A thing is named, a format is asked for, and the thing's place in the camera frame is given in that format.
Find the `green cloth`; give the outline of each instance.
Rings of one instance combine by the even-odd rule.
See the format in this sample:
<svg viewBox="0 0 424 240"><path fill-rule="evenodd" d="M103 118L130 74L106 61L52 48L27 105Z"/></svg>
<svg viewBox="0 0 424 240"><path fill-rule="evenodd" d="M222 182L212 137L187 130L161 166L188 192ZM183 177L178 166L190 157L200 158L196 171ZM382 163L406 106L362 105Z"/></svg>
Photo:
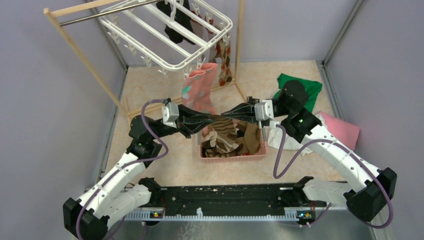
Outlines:
<svg viewBox="0 0 424 240"><path fill-rule="evenodd" d="M305 104L305 108L312 113L312 109L314 109L315 102L317 101L317 96L321 92L321 89L323 89L323 84L317 81L310 81L281 73L280 76L277 78L279 90L274 95L275 99L278 98L278 96L280 95L280 91L283 88L284 84L290 80L298 80L304 86L306 94L309 96L309 99Z"/></svg>

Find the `wooden stand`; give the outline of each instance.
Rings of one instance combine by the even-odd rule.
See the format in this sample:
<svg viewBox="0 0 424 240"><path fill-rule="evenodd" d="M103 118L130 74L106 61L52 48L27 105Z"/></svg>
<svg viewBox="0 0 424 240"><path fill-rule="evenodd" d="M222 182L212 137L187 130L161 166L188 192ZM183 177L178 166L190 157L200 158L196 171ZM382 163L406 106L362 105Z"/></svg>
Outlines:
<svg viewBox="0 0 424 240"><path fill-rule="evenodd" d="M128 100L127 97L123 97L123 104L118 100L118 98L114 95L114 93L111 91L111 89L108 87L108 85L105 83L103 78L99 75L99 73L95 70L93 65L90 63L90 61L87 59L87 57L83 54L83 51L77 46L77 44L72 40L69 33L60 25L59 21L57 20L57 17L77 13L80 11L88 10L91 8L100 7L103 5L119 2L121 0L96 0L56 11L50 11L48 8L44 9L44 15L48 18L48 20L53 24L53 26L56 28L56 30L60 33L60 35L65 39L65 41L69 44L69 46L73 49L73 51L76 53L76 55L79 57L81 62L84 63L84 65L87 67L87 69L91 72L93 77L97 80L97 82L100 84L100 86L104 89L104 91L109 95L109 97L113 100L113 102L117 105L119 110L124 113L127 117L128 124L130 124L131 119L137 115L140 114L142 111L141 108L130 110L128 106ZM240 55L241 55L241 48L242 48L242 34L243 34L243 19L244 19L244 10L245 10L245 0L238 0L238 23L237 23L237 34L236 34L236 43L235 43L235 66L234 66L234 77L233 80L224 86L216 86L212 88L212 92L220 90L222 88L235 85L238 92L240 93L241 97L246 101L247 96L245 92L243 91L240 84L237 82L238 76L239 76L239 70L240 70ZM171 98L172 102L174 103L181 103L182 102L182 96L176 96ZM161 104L152 104L149 105L145 113L151 113L157 110L161 109Z"/></svg>

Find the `pink plastic basket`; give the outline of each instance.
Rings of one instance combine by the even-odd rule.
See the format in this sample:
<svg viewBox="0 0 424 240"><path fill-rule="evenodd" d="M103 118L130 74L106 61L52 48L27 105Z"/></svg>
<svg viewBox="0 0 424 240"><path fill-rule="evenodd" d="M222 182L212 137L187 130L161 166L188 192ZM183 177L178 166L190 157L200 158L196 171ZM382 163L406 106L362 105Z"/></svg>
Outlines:
<svg viewBox="0 0 424 240"><path fill-rule="evenodd" d="M268 142L264 141L262 132L260 133L260 149L254 155L248 156L232 156L232 157L202 157L201 134L197 134L198 156L203 162L232 162L232 161L257 161L262 160L268 155Z"/></svg>

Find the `pink towel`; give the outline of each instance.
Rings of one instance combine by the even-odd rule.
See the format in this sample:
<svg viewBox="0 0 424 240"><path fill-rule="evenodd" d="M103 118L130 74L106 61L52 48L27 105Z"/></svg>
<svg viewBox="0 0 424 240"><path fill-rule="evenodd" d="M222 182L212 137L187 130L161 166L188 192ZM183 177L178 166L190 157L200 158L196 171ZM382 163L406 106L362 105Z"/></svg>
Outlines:
<svg viewBox="0 0 424 240"><path fill-rule="evenodd" d="M323 111L320 111L319 114L324 118L328 131L346 147L355 150L360 128L337 117L330 116Z"/></svg>

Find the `black cloth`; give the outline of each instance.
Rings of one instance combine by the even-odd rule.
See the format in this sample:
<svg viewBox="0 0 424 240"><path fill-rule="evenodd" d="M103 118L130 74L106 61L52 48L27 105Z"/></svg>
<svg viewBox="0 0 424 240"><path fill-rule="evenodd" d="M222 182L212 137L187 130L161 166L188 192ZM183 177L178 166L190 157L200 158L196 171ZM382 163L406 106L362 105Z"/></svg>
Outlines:
<svg viewBox="0 0 424 240"><path fill-rule="evenodd" d="M189 0L185 0L182 5L184 6L184 8L190 10ZM157 9L162 11L164 14L171 16L172 10L171 10L171 4L170 3L165 4L165 1L159 1L159 2L156 3L156 7L157 7ZM183 26L184 28L186 28L187 30L189 30L190 32L193 33L193 28L192 28L192 25L190 23L190 20L191 20L191 17L187 16L186 14L184 14L179 9L176 10L175 21L177 23L179 23L181 26ZM168 26L165 27L165 33L168 35L169 39L176 44L181 43L183 40L186 40L187 42L189 42L192 45L195 44L194 42L188 40L186 37L179 34L177 31L175 31L174 29L172 29Z"/></svg>

